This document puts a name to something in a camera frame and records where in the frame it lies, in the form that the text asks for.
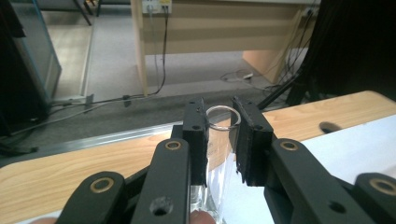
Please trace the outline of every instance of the screw hole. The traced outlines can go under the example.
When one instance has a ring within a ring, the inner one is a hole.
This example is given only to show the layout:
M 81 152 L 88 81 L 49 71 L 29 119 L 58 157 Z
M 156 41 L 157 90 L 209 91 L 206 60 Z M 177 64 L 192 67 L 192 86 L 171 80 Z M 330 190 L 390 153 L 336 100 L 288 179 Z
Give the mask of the screw hole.
M 151 202 L 149 210 L 156 217 L 162 217 L 172 212 L 173 202 L 168 197 L 156 198 Z
M 181 148 L 181 143 L 177 141 L 171 141 L 165 144 L 165 147 L 169 150 L 177 150 Z
M 341 128 L 338 125 L 336 125 L 334 123 L 331 123 L 331 122 L 327 122 L 327 121 L 321 122 L 319 124 L 319 128 L 324 133 L 334 133 L 334 132 L 337 132 L 337 131 L 341 130 Z
M 344 214 L 347 211 L 343 205 L 337 202 L 329 202 L 329 207 L 336 213 Z
M 262 127 L 261 125 L 254 125 L 254 128 L 257 130 L 262 130 L 264 129 L 264 127 Z
M 295 145 L 295 144 L 292 143 L 292 142 L 282 142 L 280 145 L 281 145 L 284 149 L 289 150 L 289 151 L 294 151 L 294 150 L 297 150 L 297 149 L 298 149 L 297 145 Z
M 370 185 L 385 194 L 396 196 L 396 184 L 386 179 L 374 178 L 370 180 Z

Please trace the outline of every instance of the wire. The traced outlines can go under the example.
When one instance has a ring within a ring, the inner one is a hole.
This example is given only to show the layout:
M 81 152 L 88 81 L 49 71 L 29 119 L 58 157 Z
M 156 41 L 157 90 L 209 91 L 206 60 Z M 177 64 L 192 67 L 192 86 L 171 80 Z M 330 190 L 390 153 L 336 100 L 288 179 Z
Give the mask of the wire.
M 102 106 L 104 106 L 104 105 L 109 105 L 109 104 L 112 104 L 112 103 L 106 103 L 106 104 L 98 105 L 98 106 L 96 106 L 96 107 L 89 108 L 89 109 L 86 109 L 86 110 L 82 110 L 82 111 L 80 111 L 80 112 L 78 112 L 78 113 L 76 113 L 76 114 L 72 114 L 72 115 L 66 116 L 66 117 L 61 118 L 61 119 L 55 119 L 55 120 L 51 120 L 51 121 L 48 121 L 48 122 L 40 123 L 40 124 L 37 124 L 37 125 L 35 125 L 35 126 L 29 127 L 29 128 L 26 128 L 26 129 L 19 130 L 19 131 L 15 132 L 15 133 L 12 133 L 11 135 L 16 135 L 16 134 L 19 134 L 19 133 L 24 133 L 24 132 L 27 132 L 27 131 L 30 131 L 30 130 L 33 130 L 33 129 L 42 127 L 42 126 L 44 126 L 44 125 L 56 123 L 56 122 L 59 122 L 59 121 L 65 120 L 65 119 L 70 119 L 70 118 L 73 118 L 73 117 L 75 117 L 75 116 L 77 116 L 77 115 L 80 115 L 80 114 L 83 114 L 83 113 L 92 111 L 92 110 L 94 110 L 94 109 L 97 109 L 97 108 L 99 108 L 99 107 L 102 107 Z
M 68 108 L 74 108 L 77 106 L 81 106 L 81 105 L 96 105 L 96 104 L 102 104 L 102 103 L 111 103 L 111 102 L 118 102 L 118 101 L 123 101 L 123 102 L 127 102 L 133 99 L 144 99 L 144 98 L 149 98 L 151 96 L 154 96 L 156 94 L 158 94 L 162 89 L 163 86 L 165 84 L 165 80 L 166 80 L 166 68 L 165 68 L 165 56 L 166 56 L 166 43 L 167 43 L 167 31 L 168 31 L 168 20 L 169 20 L 169 11 L 168 11 L 168 7 L 163 7 L 163 11 L 164 11 L 164 15 L 165 15 L 165 33 L 163 36 L 163 81 L 161 83 L 161 85 L 159 85 L 159 88 L 153 92 L 153 93 L 149 93 L 148 96 L 145 96 L 144 94 L 137 94 L 137 95 L 124 95 L 123 97 L 120 98 L 114 98 L 114 99 L 109 99 L 109 100 L 104 100 L 104 101 L 97 101 L 97 102 L 92 102 L 90 104 L 71 104 L 71 103 L 65 103 L 65 104 L 57 104 L 57 105 L 52 105 L 51 107 L 55 107 L 55 106 L 63 106 L 64 108 L 56 110 L 54 112 L 52 112 L 51 114 L 55 114 L 59 111 L 68 109 Z M 155 29 L 154 29 L 154 22 L 152 20 L 152 10 L 151 8 L 148 8 L 148 12 L 150 13 L 150 23 L 151 23 L 151 30 L 153 33 L 153 41 L 154 41 L 154 48 L 155 51 L 157 51 L 157 41 L 156 41 L 156 36 L 155 36 Z M 157 54 L 154 54 L 154 61 L 155 61 L 155 67 L 156 67 L 156 73 L 157 73 L 157 77 L 159 77 L 159 69 L 158 69 L 158 64 L 157 64 Z

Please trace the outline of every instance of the desk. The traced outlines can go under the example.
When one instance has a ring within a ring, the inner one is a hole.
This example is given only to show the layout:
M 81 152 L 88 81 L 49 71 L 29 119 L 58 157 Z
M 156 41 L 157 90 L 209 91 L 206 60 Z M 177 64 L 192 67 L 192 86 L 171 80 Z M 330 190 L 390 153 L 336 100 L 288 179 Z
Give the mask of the desk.
M 396 114 L 396 104 L 375 92 L 297 105 L 264 113 L 277 137 L 303 141 L 323 133 L 322 121 L 347 128 Z M 115 171 L 129 176 L 146 167 L 156 145 L 170 133 L 93 147 L 0 169 L 0 223 L 14 223 L 61 210 L 87 176 Z
M 244 59 L 272 82 L 282 69 L 279 60 L 297 46 L 305 20 L 303 11 L 313 1 L 191 1 L 173 0 L 169 15 L 166 53 L 246 50 Z M 146 55 L 162 54 L 164 16 L 142 14 L 142 1 L 131 0 L 134 42 L 143 93 L 148 94 Z M 309 23 L 303 43 L 311 36 Z

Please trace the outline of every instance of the glass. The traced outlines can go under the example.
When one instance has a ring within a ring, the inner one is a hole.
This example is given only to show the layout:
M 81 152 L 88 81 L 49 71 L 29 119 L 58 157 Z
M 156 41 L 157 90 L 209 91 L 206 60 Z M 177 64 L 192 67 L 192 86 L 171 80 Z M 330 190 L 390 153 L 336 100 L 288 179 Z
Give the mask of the glass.
M 222 112 L 222 114 L 211 118 L 210 114 L 215 111 Z M 235 113 L 237 122 L 230 124 L 230 119 L 224 118 L 224 112 Z M 206 114 L 210 123 L 206 155 L 208 158 L 206 167 L 207 188 L 205 186 L 191 186 L 191 211 L 206 211 L 216 220 L 217 224 L 224 224 L 222 209 L 235 157 L 229 135 L 230 130 L 239 125 L 240 115 L 236 110 L 226 105 L 212 106 L 206 111 Z

